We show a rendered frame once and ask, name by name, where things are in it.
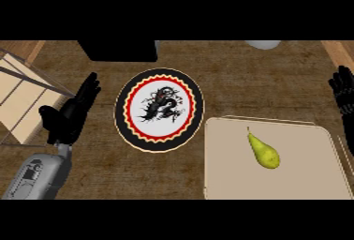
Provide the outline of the black-rimmed dragon plate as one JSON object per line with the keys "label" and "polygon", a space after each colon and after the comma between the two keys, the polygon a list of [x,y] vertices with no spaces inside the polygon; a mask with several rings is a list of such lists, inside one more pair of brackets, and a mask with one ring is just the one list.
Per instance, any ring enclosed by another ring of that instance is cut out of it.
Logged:
{"label": "black-rimmed dragon plate", "polygon": [[115,102],[115,128],[133,148],[167,153],[192,139],[204,121],[202,90],[180,70],[158,67],[127,82]]}

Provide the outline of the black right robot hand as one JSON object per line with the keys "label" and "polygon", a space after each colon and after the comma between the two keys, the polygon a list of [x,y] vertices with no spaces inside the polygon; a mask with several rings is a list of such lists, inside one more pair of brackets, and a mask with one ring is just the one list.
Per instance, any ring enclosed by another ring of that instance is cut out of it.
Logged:
{"label": "black right robot hand", "polygon": [[342,115],[345,138],[354,141],[354,73],[345,66],[338,67],[328,81]]}

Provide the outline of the beige tray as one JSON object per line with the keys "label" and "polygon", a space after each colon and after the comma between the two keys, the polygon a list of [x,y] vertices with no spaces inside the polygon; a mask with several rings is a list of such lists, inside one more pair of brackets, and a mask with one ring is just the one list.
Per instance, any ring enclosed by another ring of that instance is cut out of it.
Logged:
{"label": "beige tray", "polygon": [[205,197],[354,199],[328,130],[213,117],[205,124]]}

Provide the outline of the black box appliance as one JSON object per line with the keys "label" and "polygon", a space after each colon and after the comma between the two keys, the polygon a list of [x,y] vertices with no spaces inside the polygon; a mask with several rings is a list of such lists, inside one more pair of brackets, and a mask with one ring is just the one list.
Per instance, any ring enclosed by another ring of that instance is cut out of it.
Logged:
{"label": "black box appliance", "polygon": [[83,39],[78,42],[92,61],[156,62],[158,51],[154,40]]}

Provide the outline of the pale grey round object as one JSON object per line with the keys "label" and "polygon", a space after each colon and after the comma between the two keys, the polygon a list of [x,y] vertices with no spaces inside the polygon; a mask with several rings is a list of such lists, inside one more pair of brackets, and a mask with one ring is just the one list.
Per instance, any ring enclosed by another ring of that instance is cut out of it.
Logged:
{"label": "pale grey round object", "polygon": [[246,43],[260,50],[272,50],[277,47],[279,40],[248,40]]}

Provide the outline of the light wooden board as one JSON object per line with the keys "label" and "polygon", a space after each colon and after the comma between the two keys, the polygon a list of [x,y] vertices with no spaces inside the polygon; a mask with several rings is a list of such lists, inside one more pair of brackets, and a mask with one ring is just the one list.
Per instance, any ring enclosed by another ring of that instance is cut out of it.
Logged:
{"label": "light wooden board", "polygon": [[345,66],[354,71],[354,57],[345,49],[344,44],[336,40],[323,40],[320,43],[329,54],[335,67]]}

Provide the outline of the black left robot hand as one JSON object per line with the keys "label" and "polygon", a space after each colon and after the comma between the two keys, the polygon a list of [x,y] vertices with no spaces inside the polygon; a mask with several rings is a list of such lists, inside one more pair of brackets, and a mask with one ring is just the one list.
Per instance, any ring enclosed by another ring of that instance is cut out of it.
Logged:
{"label": "black left robot hand", "polygon": [[43,127],[49,130],[47,144],[75,143],[99,92],[100,81],[97,73],[92,72],[77,95],[66,100],[61,109],[47,105],[38,108]]}

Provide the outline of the green pear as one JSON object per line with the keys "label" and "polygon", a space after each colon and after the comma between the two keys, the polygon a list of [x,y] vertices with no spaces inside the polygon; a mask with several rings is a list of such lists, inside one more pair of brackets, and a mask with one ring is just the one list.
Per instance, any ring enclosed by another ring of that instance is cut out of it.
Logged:
{"label": "green pear", "polygon": [[280,164],[280,157],[277,150],[272,145],[269,145],[264,141],[261,141],[252,132],[248,132],[248,140],[254,150],[254,157],[257,163],[266,169],[276,169]]}

